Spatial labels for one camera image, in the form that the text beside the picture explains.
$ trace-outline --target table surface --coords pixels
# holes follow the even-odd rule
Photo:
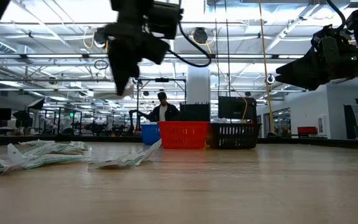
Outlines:
[[[143,149],[90,143],[91,153]],[[6,158],[6,147],[0,147]],[[130,169],[86,162],[0,176],[0,223],[357,223],[358,150],[159,150]]]

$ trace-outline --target red basket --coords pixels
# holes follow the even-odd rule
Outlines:
[[[160,121],[160,135],[164,149],[202,149],[209,122]]]

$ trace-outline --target plastic basket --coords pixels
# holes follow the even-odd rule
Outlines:
[[[161,121],[160,134],[164,149],[202,149],[209,122]]]
[[[160,129],[158,124],[141,124],[143,144],[152,145],[160,140]]]
[[[252,149],[256,147],[261,124],[221,124],[209,126],[207,144],[215,149]]]

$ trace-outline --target blue bin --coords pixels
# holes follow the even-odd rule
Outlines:
[[[158,124],[141,124],[143,144],[152,145],[160,140],[160,128]]]

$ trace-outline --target person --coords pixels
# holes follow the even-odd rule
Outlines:
[[[175,121],[178,118],[179,110],[176,106],[167,102],[167,95],[160,92],[158,95],[160,105],[154,108],[153,112],[149,114],[151,121]]]

